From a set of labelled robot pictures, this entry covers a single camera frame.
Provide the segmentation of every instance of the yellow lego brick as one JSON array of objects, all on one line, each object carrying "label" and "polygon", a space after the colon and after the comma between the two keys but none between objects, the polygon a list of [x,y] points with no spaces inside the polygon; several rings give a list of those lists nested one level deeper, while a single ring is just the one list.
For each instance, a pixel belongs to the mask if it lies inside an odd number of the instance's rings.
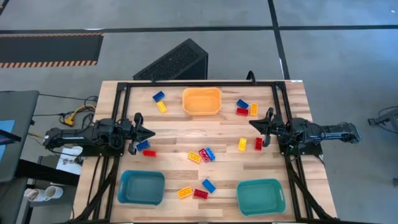
[{"label": "yellow lego brick", "polygon": [[259,105],[257,105],[257,103],[252,103],[252,104],[250,105],[250,115],[251,115],[251,116],[257,115],[257,110],[258,110],[258,108],[259,108]]},{"label": "yellow lego brick", "polygon": [[244,152],[244,150],[246,149],[246,142],[247,142],[247,141],[248,141],[248,140],[245,139],[245,138],[241,138],[241,139],[239,140],[239,147],[238,147],[238,150],[239,150],[239,151]]},{"label": "yellow lego brick", "polygon": [[201,160],[201,156],[199,156],[198,154],[196,154],[194,152],[189,152],[188,159],[190,159],[193,162],[196,162],[197,164],[199,164],[200,160]]},{"label": "yellow lego brick", "polygon": [[181,190],[179,190],[177,192],[179,199],[184,198],[184,197],[186,197],[188,195],[191,195],[192,193],[193,192],[192,192],[192,188],[191,187],[185,187],[184,189],[181,189]]},{"label": "yellow lego brick", "polygon": [[159,101],[156,103],[157,107],[159,108],[161,113],[166,113],[167,112],[167,108],[164,105],[163,101]]}]

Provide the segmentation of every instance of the wooden table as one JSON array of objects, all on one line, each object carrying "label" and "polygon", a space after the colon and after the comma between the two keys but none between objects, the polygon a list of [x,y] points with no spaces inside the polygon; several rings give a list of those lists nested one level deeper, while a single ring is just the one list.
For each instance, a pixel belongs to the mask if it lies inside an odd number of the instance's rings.
[{"label": "wooden table", "polygon": [[[117,81],[105,81],[99,93],[95,119],[110,118],[114,104]],[[287,93],[293,117],[311,120],[310,108],[302,82],[286,81]],[[269,147],[254,150],[254,139],[259,133],[248,123],[250,119],[265,116],[268,107],[274,107],[271,87],[220,87],[222,108],[214,116],[189,116],[182,109],[182,91],[185,87],[134,87],[129,99],[127,117],[133,120],[136,112],[144,116],[144,127],[156,132],[149,139],[150,149],[157,151],[157,157],[135,156],[127,152],[120,159],[118,180],[114,193],[112,222],[271,222],[294,221],[294,211],[283,157],[275,137]],[[162,90],[168,111],[161,114],[152,96]],[[119,105],[119,116],[123,105]],[[258,116],[235,114],[236,101],[243,99],[259,105]],[[238,151],[239,138],[247,138],[245,152]],[[216,161],[196,164],[187,159],[190,151],[198,152],[210,147]],[[314,156],[302,156],[303,168],[309,191],[327,213],[336,216],[333,199],[323,164]],[[75,197],[76,214],[86,206],[88,191],[96,158],[91,157],[83,164]],[[101,162],[93,187],[96,192],[100,177]],[[119,179],[125,170],[157,170],[165,175],[165,194],[158,206],[121,204],[117,200]],[[286,211],[279,215],[244,217],[238,208],[236,186],[240,181],[275,178],[282,183],[286,198]],[[211,180],[216,191],[207,200],[187,197],[178,199],[177,191],[187,186],[204,190],[203,179]],[[104,217],[105,192],[99,217]],[[305,217],[302,194],[298,190],[302,216]]]}]

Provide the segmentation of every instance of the concrete floor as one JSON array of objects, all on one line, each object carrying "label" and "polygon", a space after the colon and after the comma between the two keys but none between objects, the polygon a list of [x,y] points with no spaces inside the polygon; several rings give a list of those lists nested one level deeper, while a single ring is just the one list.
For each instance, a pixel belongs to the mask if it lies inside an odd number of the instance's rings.
[{"label": "concrete floor", "polygon": [[[398,24],[396,1],[277,0],[280,26]],[[268,26],[266,0],[10,0],[0,29],[86,29],[169,26]],[[366,119],[397,105],[398,30],[282,31],[291,79],[303,80],[313,119],[320,124],[349,121],[363,140],[357,145],[322,143],[338,216],[343,220],[396,223],[398,138]],[[209,79],[281,79],[272,31],[106,34],[94,67],[0,69],[0,90],[86,97],[103,80],[131,76],[169,49],[192,38],[209,53]],[[58,113],[80,102],[40,97],[36,113]],[[57,118],[37,118],[32,131],[59,126]],[[22,157],[48,154],[27,140]],[[65,221],[70,207],[35,209],[31,223]]]}]

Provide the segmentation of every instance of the orange bowl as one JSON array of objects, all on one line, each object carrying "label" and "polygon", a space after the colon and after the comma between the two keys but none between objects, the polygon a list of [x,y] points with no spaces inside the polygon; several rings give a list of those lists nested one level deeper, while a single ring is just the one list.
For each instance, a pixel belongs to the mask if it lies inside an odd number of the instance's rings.
[{"label": "orange bowl", "polygon": [[214,115],[221,109],[221,91],[215,87],[186,88],[182,108],[190,115]]}]

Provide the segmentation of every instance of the orange and black striped mat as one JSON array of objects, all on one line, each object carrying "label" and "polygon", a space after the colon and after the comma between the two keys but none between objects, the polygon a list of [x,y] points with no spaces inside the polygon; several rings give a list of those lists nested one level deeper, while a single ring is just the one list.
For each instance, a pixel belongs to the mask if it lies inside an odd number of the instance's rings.
[{"label": "orange and black striped mat", "polygon": [[0,35],[0,68],[96,65],[103,33]]}]

